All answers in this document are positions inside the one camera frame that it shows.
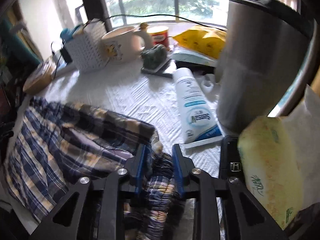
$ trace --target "black cable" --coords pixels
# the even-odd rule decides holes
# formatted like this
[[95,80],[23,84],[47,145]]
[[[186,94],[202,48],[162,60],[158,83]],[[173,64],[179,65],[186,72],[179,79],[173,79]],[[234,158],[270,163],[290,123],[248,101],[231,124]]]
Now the black cable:
[[53,50],[53,48],[52,48],[52,45],[54,44],[54,43],[60,43],[60,42],[58,42],[58,41],[53,41],[53,42],[51,42],[51,52],[52,52],[52,54],[54,55],[54,50]]
[[54,77],[53,77],[53,79],[55,79],[56,78],[56,74],[57,74],[57,69],[58,69],[58,64],[59,64],[59,60],[61,59],[61,56],[62,56],[62,54],[60,54],[60,57],[59,57],[59,59],[58,59],[58,61],[57,61],[57,66],[56,66],[56,71],[54,72]]
[[[192,23],[195,23],[195,24],[198,24],[198,25],[201,25],[203,27],[209,27],[209,28],[212,28],[212,26],[208,26],[208,25],[205,25],[205,24],[202,24],[202,23],[199,23],[199,22],[196,22],[196,21],[193,21],[193,20],[189,20],[185,17],[181,17],[181,16],[176,16],[176,15],[172,15],[172,14],[161,14],[161,13],[158,13],[158,14],[149,14],[149,15],[133,15],[133,14],[116,14],[116,15],[112,15],[108,18],[106,18],[106,20],[108,19],[111,19],[113,17],[118,17],[118,16],[126,16],[126,17],[152,17],[152,16],[172,16],[172,17],[176,17],[176,18],[180,18],[180,19],[183,19],[183,20],[186,20],[186,21],[189,21],[189,22],[192,22]],[[97,20],[97,21],[88,21],[85,25],[88,25],[89,23],[95,23],[95,22],[99,22],[101,20]]]

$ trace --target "blue object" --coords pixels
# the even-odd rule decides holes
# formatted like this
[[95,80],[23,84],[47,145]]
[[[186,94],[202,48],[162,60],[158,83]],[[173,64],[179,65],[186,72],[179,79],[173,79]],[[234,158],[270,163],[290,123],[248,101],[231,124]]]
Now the blue object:
[[172,146],[172,162],[173,162],[173,169],[174,169],[174,178],[176,180],[177,185],[177,192],[179,196],[182,198],[184,197],[185,191],[183,189],[183,174],[179,162],[179,158],[176,152],[176,148]]
[[184,104],[184,107],[196,106],[196,105],[203,105],[203,104],[205,104],[205,101],[203,101],[203,100],[198,100],[198,101],[193,101],[193,102],[185,103],[185,104]]
[[140,159],[138,159],[139,164],[138,164],[137,177],[136,177],[136,188],[134,191],[136,195],[139,195],[142,189],[143,165],[144,165],[146,151],[148,151],[146,155],[150,154],[150,149],[146,145],[144,145],[143,150],[141,151]]
[[201,141],[201,140],[205,140],[205,139],[208,139],[208,138],[212,138],[212,137],[221,136],[221,135],[222,135],[222,133],[221,133],[218,125],[215,125],[214,127],[210,128],[209,130],[207,130],[204,133],[200,134],[198,136],[198,138],[195,140],[195,142]]
[[68,28],[64,28],[60,33],[60,38],[63,39],[65,42],[71,41],[73,39],[72,35],[75,33],[75,31],[81,26],[81,24],[78,24],[76,27],[74,27],[72,30]]
[[24,64],[31,63],[36,68],[41,63],[41,60],[24,45],[17,34],[10,33],[9,30],[11,28],[12,24],[7,17],[0,21],[0,36],[2,41],[20,62]]

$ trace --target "white plastic basket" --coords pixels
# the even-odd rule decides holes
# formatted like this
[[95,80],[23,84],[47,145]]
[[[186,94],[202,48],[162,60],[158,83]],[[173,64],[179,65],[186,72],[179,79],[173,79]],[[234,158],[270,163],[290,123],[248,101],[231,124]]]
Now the white plastic basket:
[[77,69],[90,72],[104,68],[109,58],[103,53],[101,38],[106,34],[104,23],[90,23],[84,33],[64,44]]

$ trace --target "mug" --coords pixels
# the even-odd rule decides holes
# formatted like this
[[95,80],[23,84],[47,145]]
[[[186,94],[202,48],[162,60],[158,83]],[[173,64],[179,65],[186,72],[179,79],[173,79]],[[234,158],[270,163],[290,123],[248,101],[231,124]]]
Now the mug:
[[121,27],[105,34],[101,42],[106,57],[114,63],[135,60],[141,52],[139,36],[144,40],[145,49],[153,47],[152,37],[137,26]]

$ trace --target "bed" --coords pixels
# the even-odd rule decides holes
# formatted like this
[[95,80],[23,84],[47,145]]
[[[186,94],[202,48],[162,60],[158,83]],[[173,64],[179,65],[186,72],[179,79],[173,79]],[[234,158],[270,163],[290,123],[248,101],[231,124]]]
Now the bed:
[[[83,102],[151,123],[158,129],[164,152],[170,154],[174,143],[183,144],[175,86],[169,78],[141,74],[141,67],[142,61],[137,59],[122,65],[109,64],[103,70],[86,74],[81,74],[79,71],[70,72],[65,76],[57,77],[38,96],[46,98],[49,102]],[[218,99],[217,92],[216,89],[208,98],[214,115]],[[30,98],[26,96],[18,111],[14,136],[9,141],[8,153],[14,146],[17,132],[22,124],[23,113]],[[190,157],[196,167],[213,177],[218,177],[220,146],[210,144],[183,150],[183,154]],[[31,234],[38,223],[15,199],[9,196],[9,201],[19,220]],[[217,201],[221,218],[220,200],[217,199]],[[188,200],[174,239],[192,239],[193,207],[194,201]]]

